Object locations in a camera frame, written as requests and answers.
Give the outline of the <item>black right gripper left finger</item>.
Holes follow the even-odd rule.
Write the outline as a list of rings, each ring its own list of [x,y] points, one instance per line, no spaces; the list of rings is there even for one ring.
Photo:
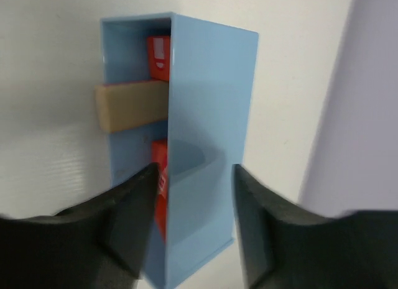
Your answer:
[[[152,230],[159,169],[53,216],[1,217],[2,288],[134,288]]]

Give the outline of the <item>light blue plastic box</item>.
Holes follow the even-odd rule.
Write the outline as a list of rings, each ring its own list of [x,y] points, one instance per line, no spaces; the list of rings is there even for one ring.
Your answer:
[[[117,185],[150,162],[153,140],[169,142],[167,233],[152,228],[144,275],[175,288],[233,242],[232,167],[243,160],[257,32],[173,12],[101,20],[104,81],[150,78],[146,40],[168,35],[169,117],[108,137]]]

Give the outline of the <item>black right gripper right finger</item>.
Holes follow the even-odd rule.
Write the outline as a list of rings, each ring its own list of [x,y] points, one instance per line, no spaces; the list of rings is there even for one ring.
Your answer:
[[[396,288],[397,212],[325,218],[233,166],[240,252],[248,288]]]

